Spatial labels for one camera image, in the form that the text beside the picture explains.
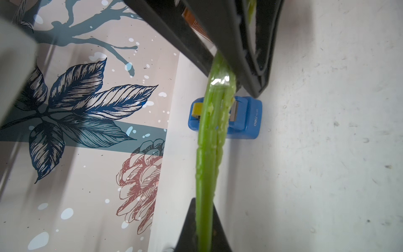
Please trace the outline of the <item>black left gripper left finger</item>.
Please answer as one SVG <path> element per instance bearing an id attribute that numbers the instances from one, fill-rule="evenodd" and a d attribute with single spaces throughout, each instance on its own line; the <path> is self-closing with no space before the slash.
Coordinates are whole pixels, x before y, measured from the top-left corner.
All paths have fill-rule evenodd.
<path id="1" fill-rule="evenodd" d="M 174 252 L 197 252 L 196 198 L 192 198 Z"/>

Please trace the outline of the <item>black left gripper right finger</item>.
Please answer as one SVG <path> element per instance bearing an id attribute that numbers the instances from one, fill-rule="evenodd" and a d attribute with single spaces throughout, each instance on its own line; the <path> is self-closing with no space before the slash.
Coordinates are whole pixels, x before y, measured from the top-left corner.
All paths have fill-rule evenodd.
<path id="1" fill-rule="evenodd" d="M 232 252 L 215 206 L 213 210 L 212 252 Z"/>

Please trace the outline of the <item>pink artificial flower bouquet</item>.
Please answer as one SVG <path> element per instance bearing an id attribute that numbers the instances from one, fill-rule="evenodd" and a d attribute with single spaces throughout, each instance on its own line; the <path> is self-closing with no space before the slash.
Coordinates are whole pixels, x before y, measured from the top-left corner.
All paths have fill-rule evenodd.
<path id="1" fill-rule="evenodd" d="M 197 250 L 212 250 L 213 211 L 219 166 L 236 93 L 237 76 L 217 51 L 204 96 L 198 132 L 196 160 Z"/>

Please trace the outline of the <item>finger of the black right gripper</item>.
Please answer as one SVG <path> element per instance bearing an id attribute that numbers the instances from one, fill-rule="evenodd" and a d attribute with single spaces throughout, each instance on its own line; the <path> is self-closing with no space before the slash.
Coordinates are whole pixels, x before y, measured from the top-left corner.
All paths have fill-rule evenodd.
<path id="1" fill-rule="evenodd" d="M 125 1 L 153 29 L 184 54 L 202 73 L 211 72 L 217 46 L 220 1 Z"/>
<path id="2" fill-rule="evenodd" d="M 186 1 L 244 89 L 258 98 L 268 86 L 283 1 L 257 1 L 250 34 L 247 1 Z"/>

